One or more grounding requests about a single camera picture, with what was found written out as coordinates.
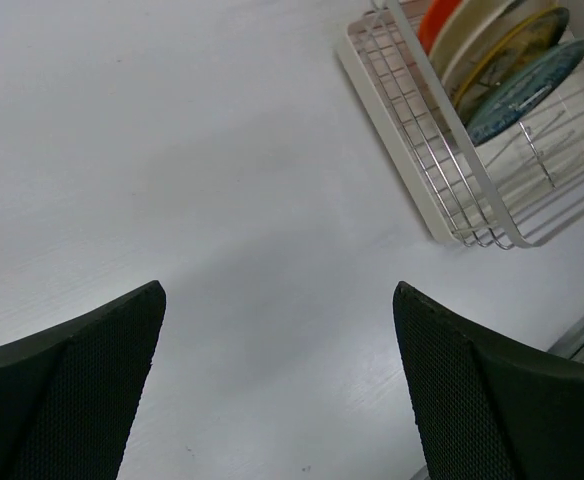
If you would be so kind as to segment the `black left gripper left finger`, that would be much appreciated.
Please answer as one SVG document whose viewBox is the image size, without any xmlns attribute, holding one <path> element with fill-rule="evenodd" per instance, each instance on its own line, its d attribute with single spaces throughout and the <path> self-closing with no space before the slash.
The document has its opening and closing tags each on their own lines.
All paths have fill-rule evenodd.
<svg viewBox="0 0 584 480">
<path fill-rule="evenodd" d="M 0 346 L 0 479 L 114 479 L 166 311 L 153 280 Z"/>
</svg>

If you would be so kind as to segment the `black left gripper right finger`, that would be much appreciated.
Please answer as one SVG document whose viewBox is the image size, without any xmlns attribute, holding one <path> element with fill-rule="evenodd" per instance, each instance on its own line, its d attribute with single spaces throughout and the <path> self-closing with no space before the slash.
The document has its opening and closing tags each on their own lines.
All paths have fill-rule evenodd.
<svg viewBox="0 0 584 480">
<path fill-rule="evenodd" d="M 474 323 L 407 283 L 398 346 L 422 479 L 584 479 L 584 364 Z"/>
</svg>

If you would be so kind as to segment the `blue floral plate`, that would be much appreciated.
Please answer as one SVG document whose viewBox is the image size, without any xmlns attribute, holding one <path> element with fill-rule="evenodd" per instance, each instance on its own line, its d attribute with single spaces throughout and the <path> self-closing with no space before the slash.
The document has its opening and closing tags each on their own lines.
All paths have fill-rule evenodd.
<svg viewBox="0 0 584 480">
<path fill-rule="evenodd" d="M 557 44 L 488 95 L 466 124 L 474 146 L 507 130 L 535 109 L 584 59 L 584 38 Z"/>
</svg>

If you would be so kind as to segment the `yellow plate with dark rim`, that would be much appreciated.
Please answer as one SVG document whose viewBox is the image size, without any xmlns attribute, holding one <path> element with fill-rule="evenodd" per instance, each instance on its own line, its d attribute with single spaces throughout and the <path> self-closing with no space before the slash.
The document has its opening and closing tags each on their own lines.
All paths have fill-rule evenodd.
<svg viewBox="0 0 584 480">
<path fill-rule="evenodd" d="M 570 19 L 560 5 L 542 10 L 518 24 L 479 61 L 451 100 L 467 124 L 489 94 L 561 39 Z"/>
</svg>

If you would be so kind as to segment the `orange plastic plate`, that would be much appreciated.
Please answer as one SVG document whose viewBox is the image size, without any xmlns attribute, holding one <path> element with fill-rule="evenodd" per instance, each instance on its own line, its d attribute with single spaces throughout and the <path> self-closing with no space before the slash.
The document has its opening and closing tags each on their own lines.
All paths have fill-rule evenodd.
<svg viewBox="0 0 584 480">
<path fill-rule="evenodd" d="M 431 2 L 418 29 L 418 39 L 426 54 L 430 53 L 438 34 L 460 3 L 461 0 L 433 0 Z"/>
</svg>

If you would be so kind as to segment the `beige plate with green brushstroke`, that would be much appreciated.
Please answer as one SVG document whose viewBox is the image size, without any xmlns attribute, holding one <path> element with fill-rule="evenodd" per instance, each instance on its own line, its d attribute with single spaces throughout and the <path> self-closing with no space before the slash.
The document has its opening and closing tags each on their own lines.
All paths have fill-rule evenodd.
<svg viewBox="0 0 584 480">
<path fill-rule="evenodd" d="M 499 14 L 491 14 L 469 32 L 460 44 L 441 76 L 441 83 L 450 100 L 469 77 L 479 61 L 510 30 L 528 17 L 557 5 L 556 1 L 501 1 Z"/>
</svg>

